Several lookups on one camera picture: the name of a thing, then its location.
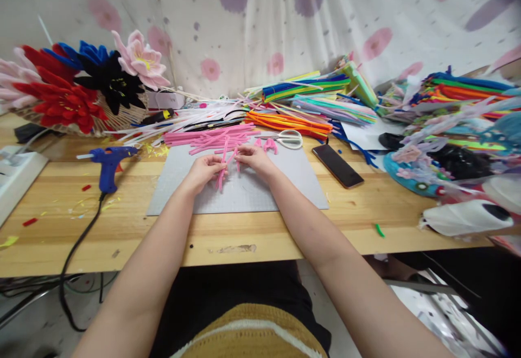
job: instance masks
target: smartphone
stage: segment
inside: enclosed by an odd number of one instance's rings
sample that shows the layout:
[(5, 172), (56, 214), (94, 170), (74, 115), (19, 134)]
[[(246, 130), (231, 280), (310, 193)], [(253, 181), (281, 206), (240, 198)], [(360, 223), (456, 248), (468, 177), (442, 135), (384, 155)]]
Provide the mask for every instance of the smartphone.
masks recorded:
[(353, 188), (364, 182), (362, 177), (329, 145), (317, 146), (312, 151), (345, 188)]

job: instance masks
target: black flower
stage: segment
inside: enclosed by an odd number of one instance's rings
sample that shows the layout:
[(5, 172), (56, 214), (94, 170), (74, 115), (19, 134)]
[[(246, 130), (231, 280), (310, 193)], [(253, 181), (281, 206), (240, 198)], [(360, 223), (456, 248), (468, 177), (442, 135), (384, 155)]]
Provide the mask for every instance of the black flower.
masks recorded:
[(83, 69), (90, 76), (74, 78), (74, 81), (80, 86), (90, 90), (100, 90), (114, 115), (119, 113), (120, 104), (126, 108), (134, 105), (146, 109), (137, 96), (139, 93), (145, 92), (141, 88), (141, 81), (138, 76), (132, 76), (122, 71), (118, 61), (120, 57), (120, 53), (116, 51), (102, 65), (97, 65), (88, 57), (78, 54)]

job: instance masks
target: fabric backdrop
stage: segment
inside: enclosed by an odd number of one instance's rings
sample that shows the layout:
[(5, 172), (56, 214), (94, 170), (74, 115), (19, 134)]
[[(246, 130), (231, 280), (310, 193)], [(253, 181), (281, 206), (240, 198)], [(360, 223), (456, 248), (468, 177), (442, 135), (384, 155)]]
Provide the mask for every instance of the fabric backdrop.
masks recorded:
[[(114, 48), (138, 28), (165, 76), (216, 98), (331, 69), (351, 51), (372, 85), (521, 56), (521, 0), (0, 0), (0, 57), (80, 39)], [(42, 28), (45, 25), (47, 34)]]

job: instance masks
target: wooden desk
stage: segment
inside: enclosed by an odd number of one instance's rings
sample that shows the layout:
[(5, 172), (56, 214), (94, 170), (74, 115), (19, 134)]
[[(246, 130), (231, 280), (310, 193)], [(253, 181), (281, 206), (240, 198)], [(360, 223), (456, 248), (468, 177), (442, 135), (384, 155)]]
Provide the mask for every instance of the wooden desk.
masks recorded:
[[(13, 128), (20, 118), (0, 117), (0, 146), (16, 143)], [(48, 136), (40, 144), (48, 144)], [(59, 274), (72, 245), (95, 212), (99, 197), (100, 164), (77, 161), (76, 155), (107, 147), (100, 139), (64, 136), (43, 152), (51, 161), (0, 229), (0, 242), (18, 241), (0, 251), (0, 277)], [(304, 138), (304, 149), (331, 204), (325, 214), (362, 254), (392, 253), (490, 245), (485, 239), (467, 244), (417, 228), (421, 212), (435, 205), (374, 170), (349, 147), (332, 138), (334, 149), (365, 179), (362, 186), (344, 189), (311, 153), (318, 142)], [(69, 272), (121, 270), (156, 217), (145, 215), (166, 156), (122, 163), (118, 191), (105, 200), (106, 208), (81, 244)], [(83, 192), (83, 186), (91, 189)], [(22, 223), (38, 218), (23, 227)], [(380, 224), (386, 237), (378, 235)], [(297, 259), (301, 252), (279, 212), (194, 215), (189, 231), (185, 266)]]

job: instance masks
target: hot glue gun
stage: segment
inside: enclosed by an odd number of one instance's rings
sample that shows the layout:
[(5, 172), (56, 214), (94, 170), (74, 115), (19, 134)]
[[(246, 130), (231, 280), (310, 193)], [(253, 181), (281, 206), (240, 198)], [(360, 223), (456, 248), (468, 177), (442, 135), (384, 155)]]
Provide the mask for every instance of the hot glue gun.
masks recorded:
[(115, 146), (107, 149), (96, 148), (92, 149), (88, 155), (78, 155), (76, 158), (89, 158), (92, 162), (101, 163), (99, 189), (102, 193), (112, 194), (118, 189), (114, 183), (114, 177), (119, 162), (126, 157), (135, 155), (137, 151), (137, 148), (131, 146)]

